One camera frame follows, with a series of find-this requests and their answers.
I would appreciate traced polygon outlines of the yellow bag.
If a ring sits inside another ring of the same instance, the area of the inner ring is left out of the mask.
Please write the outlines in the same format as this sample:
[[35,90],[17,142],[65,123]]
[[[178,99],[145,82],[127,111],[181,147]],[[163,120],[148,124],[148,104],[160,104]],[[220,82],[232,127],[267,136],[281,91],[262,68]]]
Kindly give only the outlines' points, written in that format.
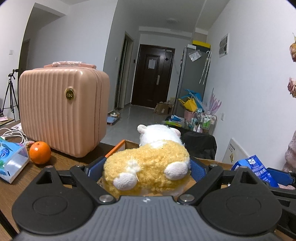
[[194,113],[197,111],[198,107],[196,105],[196,102],[193,98],[179,98],[178,99],[179,103],[189,112]]

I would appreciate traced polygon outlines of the yellow box on refrigerator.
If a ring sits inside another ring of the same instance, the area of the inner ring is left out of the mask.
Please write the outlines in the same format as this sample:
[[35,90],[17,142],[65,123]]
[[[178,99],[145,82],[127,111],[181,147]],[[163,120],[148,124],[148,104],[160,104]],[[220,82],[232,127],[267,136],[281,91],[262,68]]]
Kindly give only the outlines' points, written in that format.
[[205,42],[202,42],[202,41],[193,40],[192,44],[196,45],[196,46],[202,46],[202,47],[205,47],[205,48],[209,48],[209,49],[211,48],[211,45],[209,43],[205,43]]

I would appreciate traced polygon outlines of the dark wooden entrance door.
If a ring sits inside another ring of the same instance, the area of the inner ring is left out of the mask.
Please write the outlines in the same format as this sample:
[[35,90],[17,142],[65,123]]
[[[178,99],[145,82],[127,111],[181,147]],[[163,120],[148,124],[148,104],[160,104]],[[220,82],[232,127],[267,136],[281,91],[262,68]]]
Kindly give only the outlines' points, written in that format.
[[132,105],[155,108],[159,102],[166,102],[174,54],[173,48],[140,45],[132,89]]

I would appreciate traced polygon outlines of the blue white tissue box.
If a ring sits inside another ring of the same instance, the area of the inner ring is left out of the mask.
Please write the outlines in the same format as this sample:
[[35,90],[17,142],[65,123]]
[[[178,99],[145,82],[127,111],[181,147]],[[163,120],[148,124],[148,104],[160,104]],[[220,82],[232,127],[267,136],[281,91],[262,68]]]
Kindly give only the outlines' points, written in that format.
[[12,184],[29,162],[27,148],[23,144],[8,142],[1,138],[0,154],[1,179]]

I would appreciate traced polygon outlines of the wall electrical panel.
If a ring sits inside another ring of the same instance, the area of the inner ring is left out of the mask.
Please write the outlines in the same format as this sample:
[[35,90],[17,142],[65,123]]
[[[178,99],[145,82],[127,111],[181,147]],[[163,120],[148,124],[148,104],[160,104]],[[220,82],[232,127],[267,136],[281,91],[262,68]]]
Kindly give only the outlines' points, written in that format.
[[219,43],[219,57],[223,57],[228,54],[229,51],[229,33],[227,33]]

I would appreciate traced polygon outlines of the pink textured vase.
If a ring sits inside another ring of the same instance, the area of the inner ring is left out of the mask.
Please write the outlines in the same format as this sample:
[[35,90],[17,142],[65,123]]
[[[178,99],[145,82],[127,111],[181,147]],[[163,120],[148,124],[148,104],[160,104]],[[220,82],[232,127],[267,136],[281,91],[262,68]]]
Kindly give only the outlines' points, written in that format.
[[283,171],[293,171],[296,169],[296,131],[293,134],[292,140],[288,144],[288,149],[285,153],[285,164],[282,168]]

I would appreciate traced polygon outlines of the orange fruit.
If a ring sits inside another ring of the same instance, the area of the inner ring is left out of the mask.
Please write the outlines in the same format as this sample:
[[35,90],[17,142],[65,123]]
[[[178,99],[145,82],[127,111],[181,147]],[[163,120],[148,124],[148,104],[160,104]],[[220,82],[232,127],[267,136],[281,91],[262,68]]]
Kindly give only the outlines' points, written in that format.
[[33,163],[43,165],[50,160],[51,149],[46,142],[38,141],[31,145],[29,156]]

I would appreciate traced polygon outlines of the blue handkerchief tissue pack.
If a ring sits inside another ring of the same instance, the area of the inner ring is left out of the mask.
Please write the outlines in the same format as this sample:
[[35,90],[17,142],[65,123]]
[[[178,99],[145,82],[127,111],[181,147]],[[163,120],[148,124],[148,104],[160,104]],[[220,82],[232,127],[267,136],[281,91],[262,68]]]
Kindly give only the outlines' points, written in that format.
[[271,173],[265,168],[259,158],[254,155],[246,159],[237,161],[231,168],[232,171],[237,170],[239,167],[246,166],[252,170],[252,172],[261,180],[269,183],[271,187],[278,188],[279,185],[272,177]]

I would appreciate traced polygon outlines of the white umbrella on refrigerator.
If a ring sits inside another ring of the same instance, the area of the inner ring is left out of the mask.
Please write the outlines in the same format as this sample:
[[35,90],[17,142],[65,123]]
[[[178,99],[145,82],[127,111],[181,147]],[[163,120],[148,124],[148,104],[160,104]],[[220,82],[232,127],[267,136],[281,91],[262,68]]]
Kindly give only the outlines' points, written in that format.
[[210,63],[211,63],[211,56],[212,56],[212,52],[211,51],[207,51],[207,58],[206,58],[206,61],[205,61],[205,65],[204,65],[204,68],[203,68],[203,71],[202,71],[202,75],[201,75],[201,78],[200,78],[200,81],[199,83],[201,84],[205,84],[205,81],[206,81],[206,78],[208,76],[208,71],[209,71],[209,68],[210,68]]

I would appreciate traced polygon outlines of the brown cardboard box on floor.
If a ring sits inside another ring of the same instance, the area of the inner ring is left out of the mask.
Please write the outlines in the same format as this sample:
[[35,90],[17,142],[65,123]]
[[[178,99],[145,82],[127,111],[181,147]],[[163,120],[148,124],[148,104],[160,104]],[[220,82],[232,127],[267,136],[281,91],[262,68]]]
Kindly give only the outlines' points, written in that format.
[[154,113],[156,114],[160,114],[160,115],[168,115],[171,113],[173,109],[173,106],[169,103],[157,103],[155,109],[154,109]]

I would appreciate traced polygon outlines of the grey refrigerator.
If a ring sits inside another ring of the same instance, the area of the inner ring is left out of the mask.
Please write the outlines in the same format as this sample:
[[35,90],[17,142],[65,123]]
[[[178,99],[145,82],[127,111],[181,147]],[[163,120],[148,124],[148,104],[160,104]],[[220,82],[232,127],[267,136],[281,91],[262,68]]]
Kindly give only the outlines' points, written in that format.
[[173,114],[184,116],[184,108],[178,99],[188,95],[189,90],[198,93],[201,97],[204,96],[207,80],[204,85],[199,81],[207,58],[207,51],[210,49],[202,46],[184,48]]

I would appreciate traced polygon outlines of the pink ribbed suitcase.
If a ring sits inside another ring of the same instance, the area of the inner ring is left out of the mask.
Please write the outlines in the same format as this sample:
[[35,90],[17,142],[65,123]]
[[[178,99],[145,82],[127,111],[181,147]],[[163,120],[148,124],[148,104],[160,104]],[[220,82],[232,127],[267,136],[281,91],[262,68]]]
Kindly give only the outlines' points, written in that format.
[[54,62],[24,71],[18,82],[23,132],[34,141],[81,158],[106,134],[109,76],[95,65]]

